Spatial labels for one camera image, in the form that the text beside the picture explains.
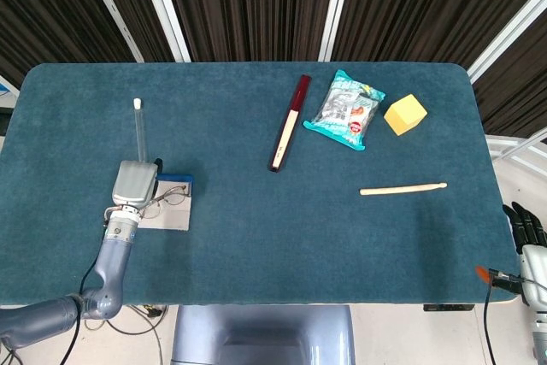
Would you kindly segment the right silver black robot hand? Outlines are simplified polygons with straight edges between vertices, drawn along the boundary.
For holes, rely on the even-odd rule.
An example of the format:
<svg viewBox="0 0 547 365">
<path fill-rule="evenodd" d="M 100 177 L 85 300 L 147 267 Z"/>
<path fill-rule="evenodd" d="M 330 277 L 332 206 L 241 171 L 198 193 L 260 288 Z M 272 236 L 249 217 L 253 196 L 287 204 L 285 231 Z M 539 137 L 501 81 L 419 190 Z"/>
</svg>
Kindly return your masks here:
<svg viewBox="0 0 547 365">
<path fill-rule="evenodd" d="M 517 202 L 504 204 L 519 258 L 522 295 L 533 311 L 547 313 L 547 231 L 539 218 Z"/>
</svg>

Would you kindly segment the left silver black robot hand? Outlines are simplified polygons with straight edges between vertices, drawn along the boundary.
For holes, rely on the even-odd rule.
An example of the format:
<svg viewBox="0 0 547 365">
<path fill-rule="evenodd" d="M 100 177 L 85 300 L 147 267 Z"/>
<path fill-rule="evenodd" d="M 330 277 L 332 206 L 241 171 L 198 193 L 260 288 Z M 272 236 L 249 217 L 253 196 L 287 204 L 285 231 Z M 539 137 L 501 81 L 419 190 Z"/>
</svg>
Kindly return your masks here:
<svg viewBox="0 0 547 365">
<path fill-rule="evenodd" d="M 162 172 L 163 161 L 154 162 L 122 161 L 112 191 L 116 206 L 131 206 L 142 209 L 155 196 L 157 175 Z"/>
</svg>

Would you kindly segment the thin metal frame glasses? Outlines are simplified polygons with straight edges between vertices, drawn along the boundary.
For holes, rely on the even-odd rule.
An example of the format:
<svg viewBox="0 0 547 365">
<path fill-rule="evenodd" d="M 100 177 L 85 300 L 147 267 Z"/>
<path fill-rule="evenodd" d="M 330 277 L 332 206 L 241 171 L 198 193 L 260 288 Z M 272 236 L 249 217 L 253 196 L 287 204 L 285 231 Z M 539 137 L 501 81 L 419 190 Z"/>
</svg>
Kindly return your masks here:
<svg viewBox="0 0 547 365">
<path fill-rule="evenodd" d="M 164 203 L 169 206 L 180 205 L 189 197 L 190 192 L 187 185 L 174 186 L 160 196 L 153 198 L 139 211 L 139 214 L 144 219 L 156 218 L 162 212 Z"/>
</svg>

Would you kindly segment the blue printed glasses case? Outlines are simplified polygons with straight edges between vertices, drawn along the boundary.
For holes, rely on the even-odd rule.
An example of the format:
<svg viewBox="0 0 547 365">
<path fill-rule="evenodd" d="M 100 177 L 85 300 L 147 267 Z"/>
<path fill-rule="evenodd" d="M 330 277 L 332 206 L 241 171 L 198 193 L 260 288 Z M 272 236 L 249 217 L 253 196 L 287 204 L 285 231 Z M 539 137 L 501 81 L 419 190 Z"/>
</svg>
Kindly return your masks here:
<svg viewBox="0 0 547 365">
<path fill-rule="evenodd" d="M 180 205 L 169 206 L 164 203 L 162 205 L 162 212 L 156 218 L 144 219 L 141 217 L 138 227 L 145 229 L 188 231 L 191 218 L 193 177 L 189 174 L 159 174 L 157 182 L 158 187 L 153 198 L 160 196 L 166 190 L 177 185 L 187 185 L 190 197 Z"/>
</svg>

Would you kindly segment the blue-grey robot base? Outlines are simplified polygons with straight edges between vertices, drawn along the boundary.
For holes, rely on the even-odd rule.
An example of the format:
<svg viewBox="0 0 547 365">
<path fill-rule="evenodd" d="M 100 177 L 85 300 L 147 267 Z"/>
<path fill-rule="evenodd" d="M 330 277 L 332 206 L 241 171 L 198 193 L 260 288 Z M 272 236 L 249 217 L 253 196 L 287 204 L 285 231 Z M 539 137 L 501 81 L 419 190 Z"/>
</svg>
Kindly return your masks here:
<svg viewBox="0 0 547 365">
<path fill-rule="evenodd" d="M 356 365 L 350 307 L 180 305 L 170 365 Z"/>
</svg>

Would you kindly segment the dark red long narrow case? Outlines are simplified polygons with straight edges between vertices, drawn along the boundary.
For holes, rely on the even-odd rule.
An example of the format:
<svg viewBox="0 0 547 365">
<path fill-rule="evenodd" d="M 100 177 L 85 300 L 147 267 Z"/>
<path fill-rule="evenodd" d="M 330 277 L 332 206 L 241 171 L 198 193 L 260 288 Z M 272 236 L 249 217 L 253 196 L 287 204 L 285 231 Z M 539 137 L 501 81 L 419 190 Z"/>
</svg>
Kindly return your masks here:
<svg viewBox="0 0 547 365">
<path fill-rule="evenodd" d="M 310 82 L 311 77 L 303 74 L 297 83 L 269 164 L 269 169 L 273 172 L 279 172 L 282 167 Z"/>
</svg>

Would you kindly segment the orange tipped black connector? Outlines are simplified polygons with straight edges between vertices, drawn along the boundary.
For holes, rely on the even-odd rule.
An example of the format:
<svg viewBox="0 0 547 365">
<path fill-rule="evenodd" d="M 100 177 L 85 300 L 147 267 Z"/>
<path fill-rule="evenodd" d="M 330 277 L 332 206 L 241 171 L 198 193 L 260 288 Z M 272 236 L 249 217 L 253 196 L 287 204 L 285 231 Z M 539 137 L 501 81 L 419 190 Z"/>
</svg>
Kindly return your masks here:
<svg viewBox="0 0 547 365">
<path fill-rule="evenodd" d="M 475 267 L 475 273 L 492 287 L 511 292 L 515 295 L 522 293 L 521 280 L 512 274 L 506 274 L 493 268 Z"/>
</svg>

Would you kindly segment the glass test tube white cap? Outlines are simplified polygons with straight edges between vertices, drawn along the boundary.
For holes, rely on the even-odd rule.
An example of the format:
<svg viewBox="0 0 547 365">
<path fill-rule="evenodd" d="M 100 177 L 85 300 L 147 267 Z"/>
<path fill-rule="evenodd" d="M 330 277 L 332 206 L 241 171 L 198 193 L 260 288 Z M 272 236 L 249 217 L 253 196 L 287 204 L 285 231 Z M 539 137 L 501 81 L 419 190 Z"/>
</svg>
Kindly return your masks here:
<svg viewBox="0 0 547 365">
<path fill-rule="evenodd" d="M 136 128 L 138 160 L 147 162 L 147 146 L 144 130 L 144 106 L 142 100 L 138 97 L 133 99 L 133 112 Z"/>
</svg>

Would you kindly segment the black table control panel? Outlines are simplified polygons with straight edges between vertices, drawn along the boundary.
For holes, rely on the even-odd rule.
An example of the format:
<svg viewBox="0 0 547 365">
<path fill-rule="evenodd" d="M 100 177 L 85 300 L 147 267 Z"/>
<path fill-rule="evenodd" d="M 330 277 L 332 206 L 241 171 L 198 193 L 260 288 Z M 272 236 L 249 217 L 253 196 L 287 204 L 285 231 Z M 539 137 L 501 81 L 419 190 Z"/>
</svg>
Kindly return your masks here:
<svg viewBox="0 0 547 365">
<path fill-rule="evenodd" d="M 425 312 L 468 312 L 474 309 L 474 304 L 465 303 L 424 303 L 422 308 Z"/>
</svg>

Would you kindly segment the teal table cloth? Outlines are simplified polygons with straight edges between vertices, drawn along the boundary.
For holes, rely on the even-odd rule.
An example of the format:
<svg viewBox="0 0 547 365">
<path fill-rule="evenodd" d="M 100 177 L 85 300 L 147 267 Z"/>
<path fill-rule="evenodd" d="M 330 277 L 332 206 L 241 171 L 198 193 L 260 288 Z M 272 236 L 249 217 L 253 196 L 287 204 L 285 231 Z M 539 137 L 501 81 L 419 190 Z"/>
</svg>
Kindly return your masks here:
<svg viewBox="0 0 547 365">
<path fill-rule="evenodd" d="M 308 119 L 338 69 L 388 103 L 415 95 L 426 118 L 397 136 L 376 115 L 364 151 L 298 127 L 271 172 L 299 78 L 312 79 Z M 126 303 L 480 303 L 476 266 L 518 268 L 473 88 L 456 64 L 43 63 L 23 81 L 0 150 L 0 304 L 78 289 L 120 163 L 136 156 L 135 97 L 150 155 L 194 185 L 188 231 L 137 231 Z"/>
</svg>

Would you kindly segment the light wooden stick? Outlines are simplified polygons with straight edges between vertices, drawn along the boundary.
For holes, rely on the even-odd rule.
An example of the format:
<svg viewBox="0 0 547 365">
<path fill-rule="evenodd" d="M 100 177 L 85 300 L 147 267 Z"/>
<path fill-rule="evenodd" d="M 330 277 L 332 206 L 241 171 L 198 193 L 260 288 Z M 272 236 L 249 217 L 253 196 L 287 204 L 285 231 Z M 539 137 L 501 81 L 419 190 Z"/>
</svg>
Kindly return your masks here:
<svg viewBox="0 0 547 365">
<path fill-rule="evenodd" d="M 407 186 L 394 186 L 394 187 L 381 187 L 381 188 L 362 188 L 359 190 L 359 194 L 361 196 L 404 194 L 404 193 L 444 189 L 447 186 L 448 186 L 447 183 L 441 182 L 441 183 L 431 183 L 431 184 L 422 184 L 422 185 L 407 185 Z"/>
</svg>

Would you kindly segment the white blue panel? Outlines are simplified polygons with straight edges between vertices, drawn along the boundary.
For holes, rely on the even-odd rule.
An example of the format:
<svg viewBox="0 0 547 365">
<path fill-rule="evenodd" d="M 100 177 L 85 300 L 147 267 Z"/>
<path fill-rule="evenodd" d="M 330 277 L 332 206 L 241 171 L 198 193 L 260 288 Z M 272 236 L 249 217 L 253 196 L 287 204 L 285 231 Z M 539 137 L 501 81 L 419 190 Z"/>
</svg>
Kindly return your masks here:
<svg viewBox="0 0 547 365">
<path fill-rule="evenodd" d="M 16 86 L 0 75 L 0 97 L 10 96 L 16 102 L 20 93 L 20 90 Z"/>
</svg>

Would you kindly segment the yellow foam cube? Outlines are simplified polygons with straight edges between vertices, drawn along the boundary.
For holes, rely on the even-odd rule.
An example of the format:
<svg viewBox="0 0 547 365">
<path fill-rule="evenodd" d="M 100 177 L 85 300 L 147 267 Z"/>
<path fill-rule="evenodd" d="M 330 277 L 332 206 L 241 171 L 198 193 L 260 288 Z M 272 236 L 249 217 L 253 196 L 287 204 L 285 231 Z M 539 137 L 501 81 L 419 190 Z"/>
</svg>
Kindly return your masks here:
<svg viewBox="0 0 547 365">
<path fill-rule="evenodd" d="M 416 127 L 427 116 L 426 109 L 413 94 L 394 102 L 384 114 L 391 130 L 400 136 Z"/>
</svg>

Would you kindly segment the teal snack packet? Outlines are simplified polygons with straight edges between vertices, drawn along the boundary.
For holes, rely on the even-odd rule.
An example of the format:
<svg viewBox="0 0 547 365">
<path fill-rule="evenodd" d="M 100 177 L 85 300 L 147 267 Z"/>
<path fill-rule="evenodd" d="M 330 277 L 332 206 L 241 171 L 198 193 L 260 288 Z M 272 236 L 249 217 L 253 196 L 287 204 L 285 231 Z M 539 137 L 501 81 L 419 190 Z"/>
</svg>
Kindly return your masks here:
<svg viewBox="0 0 547 365">
<path fill-rule="evenodd" d="M 384 99 L 384 92 L 339 69 L 318 113 L 303 126 L 352 150 L 364 151 L 364 135 Z"/>
</svg>

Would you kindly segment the white aluminium frame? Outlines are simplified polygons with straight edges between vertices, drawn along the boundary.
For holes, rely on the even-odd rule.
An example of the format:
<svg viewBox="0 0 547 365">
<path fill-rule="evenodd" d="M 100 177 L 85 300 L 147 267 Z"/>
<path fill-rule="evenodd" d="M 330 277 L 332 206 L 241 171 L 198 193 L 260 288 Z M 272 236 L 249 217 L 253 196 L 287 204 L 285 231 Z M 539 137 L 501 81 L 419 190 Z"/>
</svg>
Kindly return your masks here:
<svg viewBox="0 0 547 365">
<path fill-rule="evenodd" d="M 485 136 L 493 163 L 513 163 L 547 175 L 547 127 L 530 138 Z"/>
</svg>

